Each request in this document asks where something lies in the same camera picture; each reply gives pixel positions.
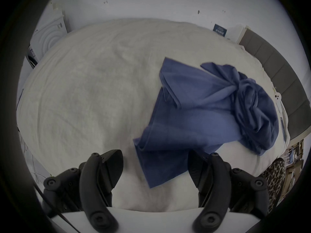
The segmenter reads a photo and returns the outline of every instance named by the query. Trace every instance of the leopard print fabric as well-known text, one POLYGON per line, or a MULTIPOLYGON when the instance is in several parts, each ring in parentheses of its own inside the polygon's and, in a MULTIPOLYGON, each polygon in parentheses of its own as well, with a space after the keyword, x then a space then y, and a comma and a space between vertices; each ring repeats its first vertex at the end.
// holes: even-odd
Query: leopard print fabric
POLYGON ((268 182, 269 208, 268 214, 274 209, 280 199, 285 181, 285 162, 282 158, 276 159, 261 175, 268 182))

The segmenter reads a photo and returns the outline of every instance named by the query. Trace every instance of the small sign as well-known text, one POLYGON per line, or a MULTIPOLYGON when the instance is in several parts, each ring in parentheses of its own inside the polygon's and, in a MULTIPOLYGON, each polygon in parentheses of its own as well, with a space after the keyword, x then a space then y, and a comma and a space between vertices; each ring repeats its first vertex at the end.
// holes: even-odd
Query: small sign
POLYGON ((217 34, 223 36, 223 37, 224 37, 225 34, 227 33, 227 29, 225 29, 225 28, 223 28, 223 27, 220 27, 220 26, 217 25, 217 24, 215 24, 213 31, 216 32, 217 34))

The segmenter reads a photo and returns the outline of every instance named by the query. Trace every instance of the blue cloth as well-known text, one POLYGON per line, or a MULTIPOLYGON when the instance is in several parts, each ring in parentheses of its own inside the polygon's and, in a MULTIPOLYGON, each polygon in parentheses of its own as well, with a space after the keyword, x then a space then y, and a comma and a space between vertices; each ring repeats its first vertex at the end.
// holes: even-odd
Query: blue cloth
POLYGON ((278 136, 274 103, 255 80, 230 65, 201 67, 164 59, 149 125, 133 140, 150 188, 185 172, 189 149, 212 153, 239 140, 261 155, 278 136))

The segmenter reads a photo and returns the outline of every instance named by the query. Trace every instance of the white bedsheet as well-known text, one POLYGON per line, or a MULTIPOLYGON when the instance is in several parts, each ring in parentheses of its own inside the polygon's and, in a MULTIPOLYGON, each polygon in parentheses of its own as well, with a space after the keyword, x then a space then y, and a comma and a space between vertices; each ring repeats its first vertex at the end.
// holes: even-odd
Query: white bedsheet
MULTIPOLYGON (((17 122, 35 158, 58 175, 93 152, 121 149, 124 170, 113 190, 113 207, 148 212, 196 208, 198 191, 189 173, 149 189, 132 142, 150 120, 164 57, 196 68, 211 61, 233 65, 274 99, 260 62, 208 29, 155 19, 90 25, 60 40, 26 81, 17 122)), ((263 156, 239 142, 224 144, 218 153, 232 168, 257 176, 284 150, 280 130, 263 156)))

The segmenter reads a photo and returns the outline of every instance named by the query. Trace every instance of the gray upholstered headboard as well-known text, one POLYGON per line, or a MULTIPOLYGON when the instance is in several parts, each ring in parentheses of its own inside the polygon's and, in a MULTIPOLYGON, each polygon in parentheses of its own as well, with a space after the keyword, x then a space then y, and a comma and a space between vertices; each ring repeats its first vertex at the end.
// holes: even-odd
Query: gray upholstered headboard
POLYGON ((281 93, 288 115, 290 139, 297 138, 310 129, 309 100, 297 75, 284 57, 267 41, 249 29, 245 31, 239 44, 261 62, 274 87, 281 93))

